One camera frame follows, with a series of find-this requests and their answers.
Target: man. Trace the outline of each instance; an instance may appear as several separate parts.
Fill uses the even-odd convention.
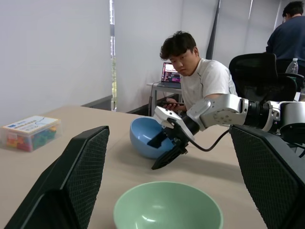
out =
[[[293,58],[298,59],[299,74],[305,74],[305,17],[304,3],[290,2],[283,11],[283,24],[271,34],[266,52],[274,53],[277,70],[284,73]]]
[[[229,69],[217,61],[200,58],[196,42],[189,33],[178,31],[166,39],[160,57],[170,60],[181,75],[184,105],[170,104],[167,106],[170,110],[186,112],[201,99],[236,94]]]

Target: clear plastic box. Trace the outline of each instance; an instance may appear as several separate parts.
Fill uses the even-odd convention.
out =
[[[60,119],[33,116],[0,129],[2,144],[32,152],[62,135]]]

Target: desk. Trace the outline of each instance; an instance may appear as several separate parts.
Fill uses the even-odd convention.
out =
[[[182,91],[181,89],[178,88],[172,88],[172,87],[158,87],[157,83],[148,83],[147,86],[152,87],[152,116],[154,115],[154,110],[157,105],[157,91],[161,92],[169,92],[169,93],[174,93],[174,94],[179,94],[179,103],[182,102]]]
[[[9,221],[41,172],[65,149],[70,139],[100,125],[110,127],[102,185],[89,229],[115,229],[112,212],[128,189],[151,181],[176,181],[208,193],[224,213],[224,229],[265,229],[243,181],[234,147],[226,135],[210,153],[189,146],[189,153],[168,166],[151,170],[153,160],[133,149],[130,122],[137,116],[85,107],[63,107],[44,114],[62,120],[64,135],[32,153],[0,149],[0,228]],[[208,147],[225,130],[213,126],[198,133],[196,141]]]

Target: small table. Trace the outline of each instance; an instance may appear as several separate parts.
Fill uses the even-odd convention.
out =
[[[169,92],[169,93],[174,93],[174,94],[179,94],[179,103],[182,102],[182,90],[179,88],[172,88],[172,87],[158,87],[158,83],[148,83],[147,86],[152,87],[153,92],[152,92],[152,116],[154,115],[154,110],[156,109],[157,105],[157,91],[161,92]]]

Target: black chair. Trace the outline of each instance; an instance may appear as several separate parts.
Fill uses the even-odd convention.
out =
[[[296,82],[287,75],[278,75],[276,56],[254,53],[233,58],[229,65],[239,97],[254,101],[293,101]]]

